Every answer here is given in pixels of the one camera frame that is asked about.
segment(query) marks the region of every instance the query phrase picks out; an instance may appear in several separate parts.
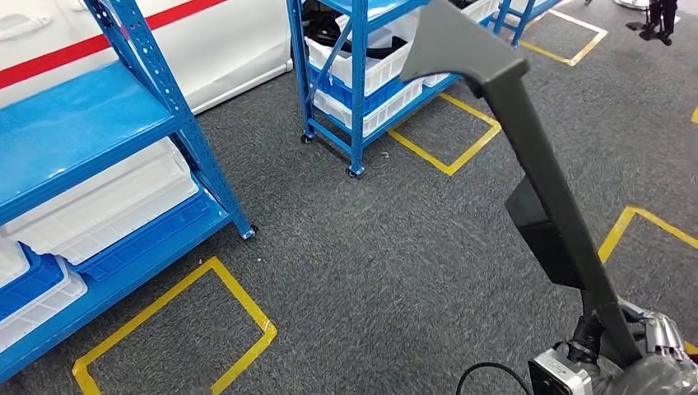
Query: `car door handle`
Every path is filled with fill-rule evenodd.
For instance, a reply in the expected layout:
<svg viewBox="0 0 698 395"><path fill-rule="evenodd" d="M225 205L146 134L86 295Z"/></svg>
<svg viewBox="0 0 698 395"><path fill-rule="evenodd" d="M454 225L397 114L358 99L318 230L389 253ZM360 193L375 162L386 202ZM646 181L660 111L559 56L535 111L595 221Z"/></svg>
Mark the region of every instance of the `car door handle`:
<svg viewBox="0 0 698 395"><path fill-rule="evenodd" d="M0 16L0 41L10 40L20 35L41 29L51 23L51 16L7 14Z"/></svg>

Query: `white plastic crate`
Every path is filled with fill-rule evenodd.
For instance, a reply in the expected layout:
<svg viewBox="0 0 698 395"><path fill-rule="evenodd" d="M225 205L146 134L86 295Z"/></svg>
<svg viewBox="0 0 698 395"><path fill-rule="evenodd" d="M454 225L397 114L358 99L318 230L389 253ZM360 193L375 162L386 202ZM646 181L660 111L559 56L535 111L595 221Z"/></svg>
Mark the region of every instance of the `white plastic crate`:
<svg viewBox="0 0 698 395"><path fill-rule="evenodd" d="M0 288L11 283L27 270L29 270L29 262L19 243L0 237Z"/></svg>
<svg viewBox="0 0 698 395"><path fill-rule="evenodd" d="M197 191L166 137L9 221L0 237L77 265Z"/></svg>
<svg viewBox="0 0 698 395"><path fill-rule="evenodd" d="M473 4L465 7L461 13L472 21L480 23L485 18L497 12L500 7L499 0L477 0Z"/></svg>
<svg viewBox="0 0 698 395"><path fill-rule="evenodd" d="M363 136L366 137L371 134L380 125L385 123L385 121L392 118L406 105L410 104L410 102L421 95L421 85L421 79L412 81L393 97L386 100L385 103L381 104L379 108L366 115L364 117ZM322 91L315 92L314 102L319 109L344 122L347 128L351 129L351 109L348 109L345 105Z"/></svg>
<svg viewBox="0 0 698 395"><path fill-rule="evenodd" d="M56 257L63 279L38 298L0 321L0 352L22 339L87 292L85 282L68 271L63 259Z"/></svg>
<svg viewBox="0 0 698 395"><path fill-rule="evenodd" d="M424 77L424 86L428 86L430 88L434 87L448 76L449 74L446 72L444 74L434 74L433 76Z"/></svg>
<svg viewBox="0 0 698 395"><path fill-rule="evenodd" d="M344 29L348 19L348 16L340 16L337 18L337 24L340 29ZM407 44L391 53L385 59L378 60L366 58L364 95L370 95L377 91L381 86L400 74L407 60L410 48L412 47L417 22L416 16L413 13L409 13L369 34L369 48L390 46L394 35L407 41ZM308 37L305 37L305 42L308 44L308 58L310 64L322 70L332 52L332 48L318 44ZM329 68L329 72L332 73L332 76L341 80L344 85L349 88L351 88L352 84L351 61L351 53L339 51L332 66Z"/></svg>

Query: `metal robotic hand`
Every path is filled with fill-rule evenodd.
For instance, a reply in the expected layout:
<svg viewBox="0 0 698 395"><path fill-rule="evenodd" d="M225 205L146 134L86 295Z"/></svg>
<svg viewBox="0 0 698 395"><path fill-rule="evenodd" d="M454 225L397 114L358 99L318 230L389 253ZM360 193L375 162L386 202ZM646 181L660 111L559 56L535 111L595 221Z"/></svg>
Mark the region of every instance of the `metal robotic hand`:
<svg viewBox="0 0 698 395"><path fill-rule="evenodd" d="M698 393L698 365L684 349L676 323L665 314L618 299L629 323L644 327L636 333L645 344L644 357L617 377L606 376L596 364L581 363L591 378L593 395L689 395ZM618 355L602 338L600 353L611 361Z"/></svg>
<svg viewBox="0 0 698 395"><path fill-rule="evenodd" d="M698 368L692 361L647 355L618 377L605 376L596 364L580 364L591 378L593 395L694 395Z"/></svg>

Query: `gray carpet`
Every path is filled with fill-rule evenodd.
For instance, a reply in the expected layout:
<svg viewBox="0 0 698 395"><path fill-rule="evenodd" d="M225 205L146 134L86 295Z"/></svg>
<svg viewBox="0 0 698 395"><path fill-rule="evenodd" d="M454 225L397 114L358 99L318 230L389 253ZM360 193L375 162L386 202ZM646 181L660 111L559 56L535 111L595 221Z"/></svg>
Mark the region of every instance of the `gray carpet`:
<svg viewBox="0 0 698 395"><path fill-rule="evenodd" d="M643 14L611 1L560 11L609 30L575 67L522 49L531 61L526 85L595 242L628 204L698 235L690 125L698 105L698 16L680 13L674 45L666 48L626 30L626 21ZM524 38L564 56L590 37L575 26L566 30L564 21L545 23ZM461 86L449 93L487 111ZM571 334L577 293L548 283L505 213L503 201L522 171L501 134L453 177L385 136L367 150L365 177L355 180L327 144L300 144L292 74L199 121L261 228L258 237L242 242L231 228L222 230L0 393L79 393L74 360L213 255L278 329L224 393L453 393L470 364L494 360L526 374L528 358ZM400 132L448 163L484 126L436 101ZM698 250L635 219L608 271L621 295L672 315L698 342L696 264ZM90 372L103 393L197 393L258 335L207 274ZM468 388L520 393L496 372L475 374Z"/></svg>

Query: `shelf upright post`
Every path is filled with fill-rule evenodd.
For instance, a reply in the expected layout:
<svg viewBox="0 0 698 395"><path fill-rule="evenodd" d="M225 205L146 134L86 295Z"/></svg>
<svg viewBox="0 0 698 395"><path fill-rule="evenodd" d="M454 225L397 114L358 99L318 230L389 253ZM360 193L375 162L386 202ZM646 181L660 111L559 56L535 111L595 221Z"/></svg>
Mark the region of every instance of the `shelf upright post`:
<svg viewBox="0 0 698 395"><path fill-rule="evenodd" d="M361 175L364 153L364 89L366 75L366 47L368 45L368 1L353 0L351 18L351 164L349 175Z"/></svg>
<svg viewBox="0 0 698 395"><path fill-rule="evenodd" d="M511 45L514 48L519 47L519 39L521 38L521 35L524 33L524 30L526 30L528 18L531 16L531 12L533 12L533 6L535 4L536 0L528 0L526 8L523 10L523 14L521 15L521 18L519 18L519 24L516 26L516 30L514 31L514 37L511 39Z"/></svg>
<svg viewBox="0 0 698 395"><path fill-rule="evenodd" d="M291 51L293 53L295 79L298 81L303 133L308 140L312 140L315 137L315 130L313 130L308 121L314 117L314 96L308 97L310 83L308 77L308 54L305 50L305 40L303 38L303 5L300 3L300 0L286 0L286 8L289 26L291 27Z"/></svg>
<svg viewBox="0 0 698 395"><path fill-rule="evenodd" d="M497 12L497 19L495 19L495 27L492 29L492 33L498 35L501 31L502 26L505 23L506 14L509 13L509 8L511 7L511 0L502 0L500 4L500 11Z"/></svg>
<svg viewBox="0 0 698 395"><path fill-rule="evenodd" d="M87 0L87 4L121 62L179 120L170 137L194 174L230 215L240 236L254 236L135 1Z"/></svg>

